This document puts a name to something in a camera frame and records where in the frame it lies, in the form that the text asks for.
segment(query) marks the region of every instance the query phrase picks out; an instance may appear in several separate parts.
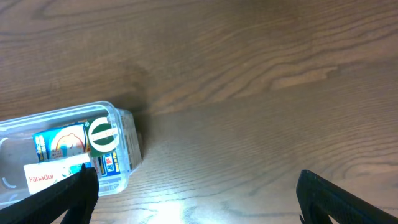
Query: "transparent plastic bin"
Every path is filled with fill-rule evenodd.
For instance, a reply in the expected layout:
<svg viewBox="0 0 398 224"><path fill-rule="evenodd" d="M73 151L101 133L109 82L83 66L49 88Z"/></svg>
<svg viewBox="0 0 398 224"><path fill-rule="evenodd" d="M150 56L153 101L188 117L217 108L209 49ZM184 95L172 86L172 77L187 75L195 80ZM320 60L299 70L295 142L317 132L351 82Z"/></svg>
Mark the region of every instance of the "transparent plastic bin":
<svg viewBox="0 0 398 224"><path fill-rule="evenodd" d="M120 174L99 180L99 196L117 194L129 183L129 176L141 163L132 114L99 101L0 122L0 209L30 196L24 165L38 163L32 135L50 128L106 116L118 139L116 155Z"/></svg>

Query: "plastic box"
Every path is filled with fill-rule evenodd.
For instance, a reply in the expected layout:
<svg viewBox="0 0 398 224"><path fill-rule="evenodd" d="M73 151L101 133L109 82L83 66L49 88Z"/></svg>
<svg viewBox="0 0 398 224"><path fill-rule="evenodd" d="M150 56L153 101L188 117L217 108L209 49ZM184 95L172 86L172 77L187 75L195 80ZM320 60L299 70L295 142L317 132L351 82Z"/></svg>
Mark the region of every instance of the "plastic box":
<svg viewBox="0 0 398 224"><path fill-rule="evenodd" d="M118 129L114 137L119 138L116 154L120 174L99 180L99 196L124 190L141 163L134 120L129 111L99 101L0 122L0 209L30 196L24 165L38 163L33 134L101 116L107 116L112 128Z"/></svg>

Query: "wooden surface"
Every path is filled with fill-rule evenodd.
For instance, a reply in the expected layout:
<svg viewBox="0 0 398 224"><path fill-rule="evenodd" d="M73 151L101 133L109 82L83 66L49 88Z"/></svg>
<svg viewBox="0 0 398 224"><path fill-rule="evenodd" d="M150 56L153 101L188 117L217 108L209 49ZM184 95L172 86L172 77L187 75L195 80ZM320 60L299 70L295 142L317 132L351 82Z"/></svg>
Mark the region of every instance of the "wooden surface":
<svg viewBox="0 0 398 224"><path fill-rule="evenodd" d="M0 119L108 100L144 161L92 223L299 223L310 169L398 215L398 2L2 0Z"/></svg>

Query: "wooden table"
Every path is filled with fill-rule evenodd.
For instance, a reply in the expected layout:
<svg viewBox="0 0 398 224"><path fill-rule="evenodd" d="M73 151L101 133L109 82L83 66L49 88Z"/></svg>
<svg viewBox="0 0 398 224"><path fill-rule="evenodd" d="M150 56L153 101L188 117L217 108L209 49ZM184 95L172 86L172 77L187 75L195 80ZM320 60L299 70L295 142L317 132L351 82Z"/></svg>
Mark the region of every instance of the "wooden table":
<svg viewBox="0 0 398 224"><path fill-rule="evenodd" d="M92 223L299 223L302 169L398 215L397 62L397 1L0 1L1 120L136 113Z"/></svg>

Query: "black object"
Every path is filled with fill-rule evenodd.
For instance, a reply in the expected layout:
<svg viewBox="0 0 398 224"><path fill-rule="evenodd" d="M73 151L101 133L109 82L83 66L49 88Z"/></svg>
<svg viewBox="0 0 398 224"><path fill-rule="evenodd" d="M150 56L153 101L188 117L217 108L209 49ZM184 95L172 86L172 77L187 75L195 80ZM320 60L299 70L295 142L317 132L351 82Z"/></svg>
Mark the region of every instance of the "black object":
<svg viewBox="0 0 398 224"><path fill-rule="evenodd" d="M296 187L303 224L338 223L398 224L398 218L337 187L309 170L301 171Z"/></svg>
<svg viewBox="0 0 398 224"><path fill-rule="evenodd" d="M68 210L62 224L89 223L98 191L95 169L83 164L79 173L0 210L0 222L52 223Z"/></svg>

